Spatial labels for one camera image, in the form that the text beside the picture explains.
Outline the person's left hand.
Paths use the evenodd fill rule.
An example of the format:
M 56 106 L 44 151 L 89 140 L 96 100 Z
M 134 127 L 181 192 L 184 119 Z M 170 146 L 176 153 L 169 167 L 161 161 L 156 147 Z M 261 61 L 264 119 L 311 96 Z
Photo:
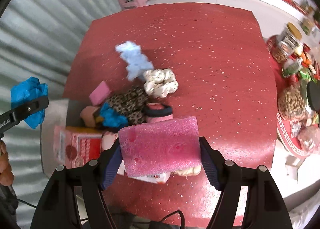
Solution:
M 6 144 L 1 140 L 1 157 L 0 157 L 0 183 L 3 186 L 11 186 L 14 181 L 14 175 L 9 163 L 9 155 Z

